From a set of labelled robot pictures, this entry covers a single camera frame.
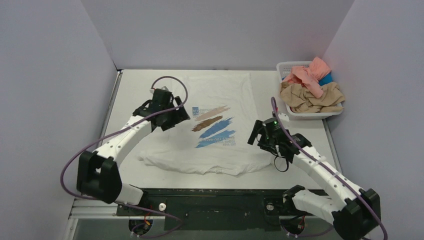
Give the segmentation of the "white printed t shirt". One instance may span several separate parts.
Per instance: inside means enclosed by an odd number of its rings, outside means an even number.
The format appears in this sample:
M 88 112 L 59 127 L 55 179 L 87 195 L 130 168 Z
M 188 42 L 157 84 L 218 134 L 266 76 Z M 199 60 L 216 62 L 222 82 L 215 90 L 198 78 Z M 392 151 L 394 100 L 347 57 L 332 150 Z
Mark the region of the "white printed t shirt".
M 272 155 L 248 139 L 259 119 L 248 73 L 184 76 L 160 80 L 185 100 L 189 120 L 141 141 L 139 158 L 147 166 L 185 174 L 238 176 L 259 171 Z

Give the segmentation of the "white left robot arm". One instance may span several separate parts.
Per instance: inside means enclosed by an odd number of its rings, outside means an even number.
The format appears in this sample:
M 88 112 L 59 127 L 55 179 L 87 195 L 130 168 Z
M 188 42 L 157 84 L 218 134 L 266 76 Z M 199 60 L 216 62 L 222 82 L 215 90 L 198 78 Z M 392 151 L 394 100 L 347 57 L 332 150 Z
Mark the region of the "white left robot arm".
M 156 88 L 152 98 L 136 108 L 123 128 L 78 159 L 76 188 L 82 194 L 111 204 L 129 204 L 136 215 L 149 210 L 149 201 L 138 187 L 124 183 L 120 165 L 132 149 L 156 128 L 163 131 L 189 120 L 183 101 L 165 88 Z

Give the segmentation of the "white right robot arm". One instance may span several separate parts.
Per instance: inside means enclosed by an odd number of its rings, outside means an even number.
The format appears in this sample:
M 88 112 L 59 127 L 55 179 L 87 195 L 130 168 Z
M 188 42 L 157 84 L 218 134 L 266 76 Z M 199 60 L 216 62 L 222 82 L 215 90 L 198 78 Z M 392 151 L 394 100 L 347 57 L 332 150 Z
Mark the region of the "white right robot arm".
M 286 213 L 306 212 L 331 224 L 344 240 L 360 240 L 381 223 L 380 197 L 350 182 L 300 133 L 291 135 L 281 119 L 256 120 L 247 141 L 277 158 L 285 159 L 312 178 L 328 195 L 317 195 L 295 185 L 282 195 Z

